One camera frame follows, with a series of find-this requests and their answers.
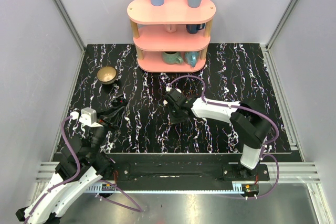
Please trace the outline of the light blue ceramic mug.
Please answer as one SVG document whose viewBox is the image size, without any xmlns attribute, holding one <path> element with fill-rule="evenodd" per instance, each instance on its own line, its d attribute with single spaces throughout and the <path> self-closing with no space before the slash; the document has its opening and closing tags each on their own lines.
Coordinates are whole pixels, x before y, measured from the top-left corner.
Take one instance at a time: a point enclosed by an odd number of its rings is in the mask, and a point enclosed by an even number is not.
<svg viewBox="0 0 336 224">
<path fill-rule="evenodd" d="M 198 51 L 186 52 L 184 54 L 184 62 L 190 65 L 191 67 L 195 67 L 198 62 L 199 56 L 200 53 Z"/>
</svg>

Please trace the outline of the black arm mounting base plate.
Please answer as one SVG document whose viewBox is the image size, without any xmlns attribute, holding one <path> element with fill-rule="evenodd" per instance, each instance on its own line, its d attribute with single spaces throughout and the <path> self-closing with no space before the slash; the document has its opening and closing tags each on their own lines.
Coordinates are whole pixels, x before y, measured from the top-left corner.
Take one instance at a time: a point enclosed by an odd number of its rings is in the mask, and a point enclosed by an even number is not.
<svg viewBox="0 0 336 224">
<path fill-rule="evenodd" d="M 240 164 L 240 154 L 131 154 L 111 153 L 120 180 L 131 177 L 209 176 L 226 181 L 270 180 L 266 165 L 248 170 Z"/>
</svg>

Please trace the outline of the green ceramic mug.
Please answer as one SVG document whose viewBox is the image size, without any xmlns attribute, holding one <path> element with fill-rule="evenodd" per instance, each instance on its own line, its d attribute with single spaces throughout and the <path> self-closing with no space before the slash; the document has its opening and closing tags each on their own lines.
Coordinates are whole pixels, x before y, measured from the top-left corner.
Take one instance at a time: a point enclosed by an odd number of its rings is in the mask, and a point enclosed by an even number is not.
<svg viewBox="0 0 336 224">
<path fill-rule="evenodd" d="M 167 51 L 167 52 L 162 52 L 161 54 L 162 60 L 166 64 L 182 64 L 183 63 L 183 58 L 181 57 L 180 52 L 173 52 L 173 51 Z"/>
</svg>

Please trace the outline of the gold bowl with dark rim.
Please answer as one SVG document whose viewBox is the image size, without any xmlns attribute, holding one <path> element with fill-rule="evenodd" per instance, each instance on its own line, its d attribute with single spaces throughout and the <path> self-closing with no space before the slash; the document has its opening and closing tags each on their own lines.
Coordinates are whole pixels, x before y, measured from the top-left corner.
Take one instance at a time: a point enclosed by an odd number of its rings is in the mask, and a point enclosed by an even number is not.
<svg viewBox="0 0 336 224">
<path fill-rule="evenodd" d="M 97 79 L 102 84 L 111 84 L 116 80 L 117 75 L 118 72 L 114 67 L 105 66 L 99 69 L 99 71 L 97 72 Z"/>
</svg>

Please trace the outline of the pink three-tier wooden shelf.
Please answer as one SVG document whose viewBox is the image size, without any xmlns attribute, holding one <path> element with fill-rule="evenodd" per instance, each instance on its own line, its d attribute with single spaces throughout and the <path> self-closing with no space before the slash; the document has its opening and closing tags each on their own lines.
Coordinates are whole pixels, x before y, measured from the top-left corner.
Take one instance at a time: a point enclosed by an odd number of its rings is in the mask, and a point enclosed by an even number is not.
<svg viewBox="0 0 336 224">
<path fill-rule="evenodd" d="M 216 6 L 211 0 L 202 0 L 197 8 L 188 6 L 187 0 L 164 0 L 154 6 L 150 0 L 134 0 L 127 7 L 131 22 L 133 41 L 140 68 L 147 72 L 197 72 L 206 62 L 207 48 L 211 40 Z M 205 23 L 197 34 L 186 30 L 188 24 Z M 175 24 L 176 32 L 168 33 L 164 25 Z M 200 57 L 195 67 L 187 63 L 166 64 L 162 52 L 173 51 L 184 54 L 198 51 Z"/>
</svg>

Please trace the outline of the pink mug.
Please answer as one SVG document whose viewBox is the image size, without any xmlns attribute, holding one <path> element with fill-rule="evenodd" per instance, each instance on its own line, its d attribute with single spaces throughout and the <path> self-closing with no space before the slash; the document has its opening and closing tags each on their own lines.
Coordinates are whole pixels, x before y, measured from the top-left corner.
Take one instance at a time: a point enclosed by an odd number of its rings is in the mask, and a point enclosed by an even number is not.
<svg viewBox="0 0 336 224">
<path fill-rule="evenodd" d="M 168 33 L 174 33 L 177 30 L 177 27 L 175 24 L 167 24 L 164 25 L 165 31 Z"/>
</svg>

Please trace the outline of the dark blue mug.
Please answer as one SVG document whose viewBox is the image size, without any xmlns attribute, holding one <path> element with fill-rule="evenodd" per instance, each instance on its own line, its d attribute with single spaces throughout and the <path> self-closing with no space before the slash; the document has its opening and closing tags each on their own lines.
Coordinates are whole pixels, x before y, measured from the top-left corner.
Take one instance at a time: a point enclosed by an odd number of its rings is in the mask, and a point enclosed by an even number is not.
<svg viewBox="0 0 336 224">
<path fill-rule="evenodd" d="M 205 23 L 202 24 L 188 24 L 186 25 L 186 30 L 190 34 L 197 34 L 199 30 L 202 30 L 205 28 Z"/>
</svg>

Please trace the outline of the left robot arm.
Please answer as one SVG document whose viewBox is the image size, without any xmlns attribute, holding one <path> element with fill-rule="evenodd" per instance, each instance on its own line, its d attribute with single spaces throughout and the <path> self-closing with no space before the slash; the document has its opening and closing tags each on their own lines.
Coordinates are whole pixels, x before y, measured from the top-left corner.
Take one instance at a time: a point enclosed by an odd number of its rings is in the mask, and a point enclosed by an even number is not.
<svg viewBox="0 0 336 224">
<path fill-rule="evenodd" d="M 117 130 L 126 107 L 126 100 L 113 102 L 101 112 L 86 107 L 80 112 L 74 111 L 66 117 L 61 126 L 69 120 L 78 120 L 91 128 L 87 138 L 66 137 L 62 132 L 65 147 L 62 159 L 55 168 L 48 185 L 29 206 L 16 211 L 16 217 L 22 223 L 59 223 L 72 203 L 91 185 L 99 180 L 113 176 L 115 162 L 103 151 L 108 132 Z"/>
</svg>

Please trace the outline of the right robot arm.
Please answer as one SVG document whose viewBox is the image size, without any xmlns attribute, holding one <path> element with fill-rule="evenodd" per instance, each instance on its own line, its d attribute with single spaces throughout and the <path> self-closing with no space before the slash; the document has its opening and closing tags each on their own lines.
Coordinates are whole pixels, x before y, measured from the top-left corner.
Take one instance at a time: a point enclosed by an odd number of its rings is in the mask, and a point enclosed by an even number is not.
<svg viewBox="0 0 336 224">
<path fill-rule="evenodd" d="M 243 145 L 239 176 L 250 180 L 257 174 L 262 146 L 272 125 L 252 102 L 224 102 L 206 98 L 187 98 L 180 89 L 167 88 L 164 104 L 170 122 L 178 124 L 189 118 L 212 119 L 231 125 Z"/>
</svg>

